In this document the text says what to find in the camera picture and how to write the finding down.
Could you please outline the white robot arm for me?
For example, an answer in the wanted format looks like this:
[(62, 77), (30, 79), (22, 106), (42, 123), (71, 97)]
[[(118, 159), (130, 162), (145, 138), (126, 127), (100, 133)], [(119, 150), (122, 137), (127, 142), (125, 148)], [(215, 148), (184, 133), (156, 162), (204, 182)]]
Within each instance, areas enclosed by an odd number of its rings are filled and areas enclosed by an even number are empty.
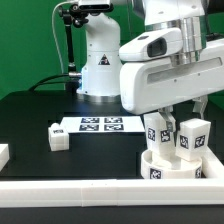
[(133, 114), (197, 99), (203, 112), (208, 94), (224, 90), (224, 38), (206, 38), (203, 5), (209, 0), (132, 0), (145, 31), (121, 46), (119, 27), (104, 15), (123, 0), (80, 0), (88, 14), (87, 63), (80, 93), (95, 100), (121, 98)]

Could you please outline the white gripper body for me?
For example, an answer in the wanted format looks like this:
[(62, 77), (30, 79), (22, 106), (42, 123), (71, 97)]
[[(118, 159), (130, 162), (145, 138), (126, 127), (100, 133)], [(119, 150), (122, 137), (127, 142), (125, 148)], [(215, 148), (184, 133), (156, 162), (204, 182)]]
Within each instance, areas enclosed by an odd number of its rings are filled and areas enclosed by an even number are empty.
[(195, 63), (173, 67), (169, 57), (126, 63), (120, 71), (123, 108), (144, 114), (224, 90), (224, 39), (207, 43)]

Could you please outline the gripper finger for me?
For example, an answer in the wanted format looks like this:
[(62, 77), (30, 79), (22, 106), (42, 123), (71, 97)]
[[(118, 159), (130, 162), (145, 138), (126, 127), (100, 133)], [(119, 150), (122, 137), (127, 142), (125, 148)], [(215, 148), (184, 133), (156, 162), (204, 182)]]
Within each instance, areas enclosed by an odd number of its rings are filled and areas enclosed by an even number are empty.
[(173, 112), (173, 107), (172, 106), (167, 106), (164, 108), (160, 108), (158, 110), (160, 115), (163, 117), (166, 123), (167, 130), (169, 132), (175, 132), (176, 131), (176, 120), (172, 115)]
[(200, 115), (200, 118), (204, 118), (204, 111), (206, 109), (207, 103), (208, 103), (208, 96), (200, 96), (193, 99), (194, 101), (194, 107), (193, 112), (198, 113)]

